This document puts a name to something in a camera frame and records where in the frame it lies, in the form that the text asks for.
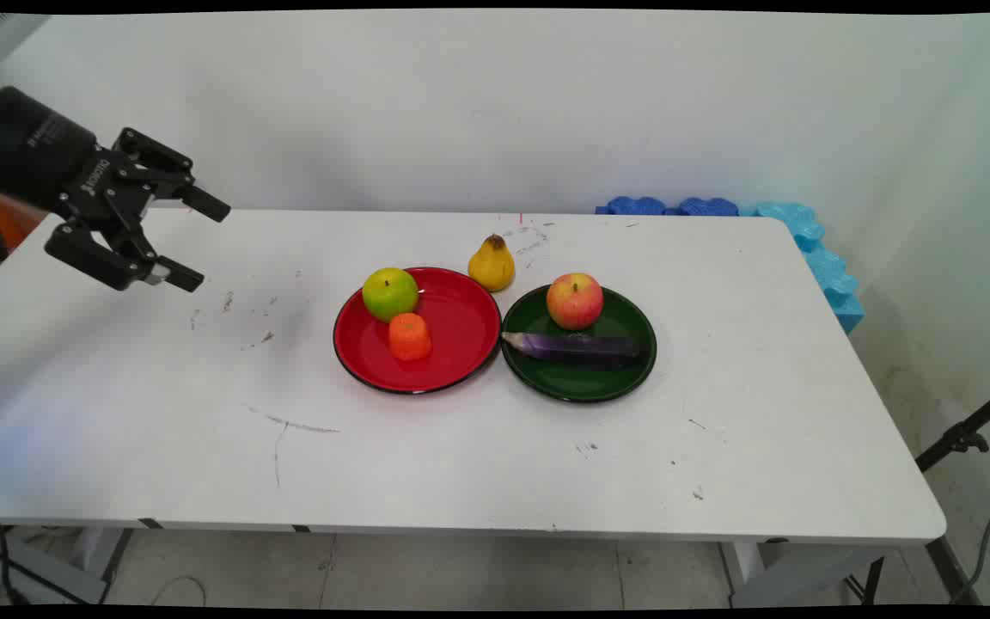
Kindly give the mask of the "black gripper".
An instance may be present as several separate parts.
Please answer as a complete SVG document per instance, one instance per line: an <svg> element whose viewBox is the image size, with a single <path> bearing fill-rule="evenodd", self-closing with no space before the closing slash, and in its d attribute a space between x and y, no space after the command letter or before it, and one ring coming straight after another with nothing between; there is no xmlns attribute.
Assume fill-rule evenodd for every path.
<svg viewBox="0 0 990 619"><path fill-rule="evenodd" d="M197 187L188 156L134 128L103 148L90 130L13 87L0 89L0 193L62 217L45 251L118 292L137 282L195 292L205 282L143 236L152 197L178 200L217 223L231 212ZM94 231L115 235L113 247Z"/></svg>

